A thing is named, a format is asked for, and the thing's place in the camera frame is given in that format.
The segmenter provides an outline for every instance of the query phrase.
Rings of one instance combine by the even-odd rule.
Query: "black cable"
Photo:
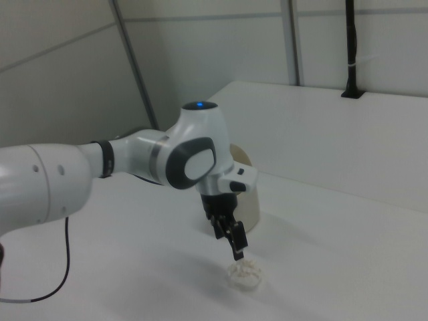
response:
[[[154,185],[160,185],[160,186],[163,186],[162,184],[160,184],[160,183],[157,183],[157,182],[154,182],[154,181],[151,181],[150,179],[145,179],[144,177],[141,177],[141,176],[138,176],[138,175],[134,175],[137,179],[140,179],[140,180],[142,180],[142,181],[144,181],[144,182],[148,182],[148,183],[150,183],[150,184],[154,184]]]
[[[67,268],[66,268],[66,274],[64,275],[64,278],[62,279],[61,284],[51,293],[46,294],[45,296],[41,296],[40,298],[36,298],[36,299],[30,299],[30,300],[11,300],[11,299],[0,299],[0,302],[3,303],[32,303],[32,302],[38,302],[38,301],[42,301],[44,299],[50,298],[51,296],[53,296],[56,292],[58,292],[62,286],[65,284],[67,277],[68,277],[68,272],[70,270],[70,242],[68,240],[68,217],[66,217],[66,251],[67,251]]]

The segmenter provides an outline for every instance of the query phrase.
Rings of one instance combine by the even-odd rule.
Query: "white wall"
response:
[[[0,146],[149,126],[107,1],[2,1],[0,43]]]
[[[303,86],[344,88],[345,1],[296,0]],[[428,2],[355,0],[357,82],[371,92],[428,96]]]
[[[260,171],[428,213],[428,98],[341,92],[233,82],[212,100]]]
[[[234,80],[288,84],[280,0],[121,0],[161,129]]]

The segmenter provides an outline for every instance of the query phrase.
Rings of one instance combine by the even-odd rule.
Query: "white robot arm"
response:
[[[71,215],[88,200],[92,179],[117,172],[175,189],[196,185],[216,238],[226,237],[234,258],[243,257],[247,240],[233,218],[235,192],[251,191],[257,170],[233,161],[223,115],[211,102],[184,105],[167,132],[141,130],[81,146],[0,148],[0,236]]]

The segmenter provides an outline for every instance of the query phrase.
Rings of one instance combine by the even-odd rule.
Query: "white object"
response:
[[[240,259],[227,268],[229,284],[243,291],[255,290],[261,281],[261,270],[255,261]]]
[[[220,108],[206,110],[181,109],[177,123],[167,132],[169,139],[163,144],[156,160],[156,169],[160,182],[170,185],[166,173],[166,164],[170,154],[178,145],[188,140],[200,137],[209,137],[215,147],[216,163],[199,163],[194,168],[196,173],[201,171],[217,175],[228,171],[233,166],[233,159],[229,152],[229,137]]]
[[[260,206],[257,189],[249,193],[240,193],[237,196],[238,206],[236,206],[233,216],[237,221],[241,221],[245,232],[252,230],[260,220]]]
[[[245,188],[243,187],[243,190],[239,192],[251,192],[257,182],[257,170],[254,167],[238,162],[234,162],[233,169],[233,171],[219,177],[217,181],[219,191],[222,193],[230,193],[232,192],[231,183],[240,182]]]
[[[198,152],[193,155],[186,163],[185,174],[190,179],[200,179],[214,165],[214,153],[210,149]]]
[[[92,185],[75,146],[40,144],[0,150],[0,236],[80,210]]]

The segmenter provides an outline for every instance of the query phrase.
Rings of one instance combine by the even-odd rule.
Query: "beige cylinder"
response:
[[[233,160],[241,164],[248,166],[251,165],[248,155],[242,150],[242,148],[231,144],[230,153],[232,154]],[[243,223],[245,232],[252,229],[260,219],[260,206],[259,197],[257,195],[257,188],[249,193],[236,193],[238,199],[238,206],[233,212],[233,216],[237,221]]]

